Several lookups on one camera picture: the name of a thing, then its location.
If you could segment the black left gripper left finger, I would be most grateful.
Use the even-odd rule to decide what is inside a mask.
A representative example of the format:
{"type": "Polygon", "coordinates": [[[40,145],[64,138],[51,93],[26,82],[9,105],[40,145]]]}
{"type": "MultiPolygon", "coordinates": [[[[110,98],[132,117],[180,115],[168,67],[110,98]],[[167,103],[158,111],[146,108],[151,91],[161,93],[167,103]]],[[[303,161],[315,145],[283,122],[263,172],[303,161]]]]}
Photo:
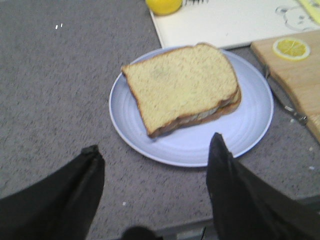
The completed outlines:
{"type": "Polygon", "coordinates": [[[0,200],[2,240],[84,240],[105,184],[97,145],[45,179],[0,200]]]}

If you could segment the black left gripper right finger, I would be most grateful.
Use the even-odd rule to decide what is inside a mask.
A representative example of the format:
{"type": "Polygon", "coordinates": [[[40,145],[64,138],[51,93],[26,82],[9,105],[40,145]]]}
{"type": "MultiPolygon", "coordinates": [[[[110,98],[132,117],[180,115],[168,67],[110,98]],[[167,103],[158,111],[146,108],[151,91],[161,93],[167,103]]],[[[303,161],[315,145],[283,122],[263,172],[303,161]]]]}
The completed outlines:
{"type": "Polygon", "coordinates": [[[234,159],[223,136],[209,145],[206,185],[221,240],[318,240],[320,215],[234,159]]]}

